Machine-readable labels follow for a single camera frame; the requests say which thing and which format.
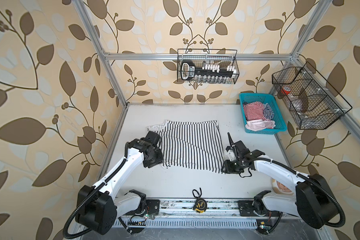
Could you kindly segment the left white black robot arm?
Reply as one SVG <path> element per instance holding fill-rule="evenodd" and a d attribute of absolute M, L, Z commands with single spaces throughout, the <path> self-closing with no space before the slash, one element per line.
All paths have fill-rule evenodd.
<path fill-rule="evenodd" d="M 77 207 L 64 225 L 63 237 L 75 239 L 91 231 L 105 235 L 115 221 L 132 233 L 122 216 L 128 213 L 147 215 L 150 208 L 146 204 L 146 194 L 137 190 L 130 190 L 119 198 L 117 194 L 137 166 L 152 168 L 163 163 L 160 145 L 160 135 L 152 131 L 144 138 L 127 142 L 121 160 L 93 186 L 85 185 L 80 189 Z"/>

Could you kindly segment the black white striped tank top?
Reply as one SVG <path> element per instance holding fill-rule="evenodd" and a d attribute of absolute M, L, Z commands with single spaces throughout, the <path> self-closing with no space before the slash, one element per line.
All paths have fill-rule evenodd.
<path fill-rule="evenodd" d="M 161 137 L 163 167 L 222 173 L 224 148 L 218 121 L 174 122 L 147 127 Z"/>

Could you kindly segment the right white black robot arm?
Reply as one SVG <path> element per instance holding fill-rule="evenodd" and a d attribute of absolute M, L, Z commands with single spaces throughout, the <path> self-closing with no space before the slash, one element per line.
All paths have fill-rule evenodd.
<path fill-rule="evenodd" d="M 345 225 L 346 214 L 321 175 L 298 172 L 262 151 L 250 151 L 241 141 L 230 141 L 226 151 L 229 159 L 223 163 L 223 173 L 243 178 L 245 171 L 249 177 L 256 171 L 275 181 L 277 190 L 264 190 L 255 195 L 250 205 L 241 207 L 244 211 L 260 217 L 270 212 L 292 215 L 314 229 Z"/>

